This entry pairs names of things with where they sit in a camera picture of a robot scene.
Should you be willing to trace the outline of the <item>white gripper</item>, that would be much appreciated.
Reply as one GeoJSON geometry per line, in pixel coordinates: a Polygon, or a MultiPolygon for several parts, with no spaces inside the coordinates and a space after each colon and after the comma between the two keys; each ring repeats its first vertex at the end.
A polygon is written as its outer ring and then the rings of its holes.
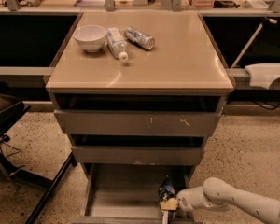
{"type": "Polygon", "coordinates": [[[193,194],[191,189],[180,190],[176,198],[170,198],[160,202],[162,211],[176,211],[178,206],[183,211],[193,211],[195,209],[193,202],[193,194]]]}

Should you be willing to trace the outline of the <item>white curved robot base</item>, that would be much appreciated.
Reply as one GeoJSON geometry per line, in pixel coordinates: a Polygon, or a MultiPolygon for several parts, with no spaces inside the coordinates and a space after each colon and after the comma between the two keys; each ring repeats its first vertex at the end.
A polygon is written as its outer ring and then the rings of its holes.
{"type": "Polygon", "coordinates": [[[245,67],[251,87],[269,89],[280,78],[280,63],[255,63],[245,67]]]}

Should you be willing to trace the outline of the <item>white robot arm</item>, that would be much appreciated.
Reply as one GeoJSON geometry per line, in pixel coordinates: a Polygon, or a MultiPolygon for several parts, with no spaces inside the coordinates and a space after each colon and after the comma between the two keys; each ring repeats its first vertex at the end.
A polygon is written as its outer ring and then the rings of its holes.
{"type": "Polygon", "coordinates": [[[263,224],[280,224],[280,201],[264,197],[242,189],[237,189],[225,181],[209,177],[199,187],[182,189],[175,193],[169,177],[158,189],[162,224],[171,224],[178,209],[218,210],[233,205],[263,224]]]}

